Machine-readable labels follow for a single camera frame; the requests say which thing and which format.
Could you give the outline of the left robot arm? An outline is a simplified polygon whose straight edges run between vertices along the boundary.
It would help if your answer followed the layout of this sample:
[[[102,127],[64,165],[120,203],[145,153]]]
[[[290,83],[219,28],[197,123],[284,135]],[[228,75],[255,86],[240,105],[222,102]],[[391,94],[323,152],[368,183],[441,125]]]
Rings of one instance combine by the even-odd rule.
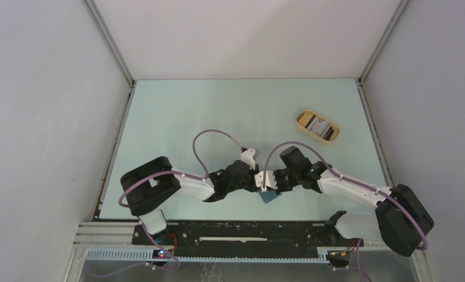
[[[194,197],[202,202],[217,202],[237,190],[258,191],[255,175],[259,166],[236,160],[225,169],[202,178],[173,167],[165,156],[158,157],[121,177],[123,193],[118,204],[130,210],[146,228],[153,244],[163,244],[169,229],[160,208],[174,195]]]

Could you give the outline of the blue card holder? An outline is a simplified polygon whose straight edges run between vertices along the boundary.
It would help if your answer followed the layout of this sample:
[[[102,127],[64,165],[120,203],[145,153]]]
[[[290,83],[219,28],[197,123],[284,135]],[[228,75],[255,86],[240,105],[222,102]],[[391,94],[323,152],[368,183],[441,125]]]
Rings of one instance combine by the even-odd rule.
[[[277,199],[278,197],[280,197],[282,195],[282,193],[277,191],[277,190],[267,190],[265,192],[260,192],[259,195],[260,195],[260,198],[262,199],[262,201],[265,204],[268,204],[268,203],[274,201],[275,199]]]

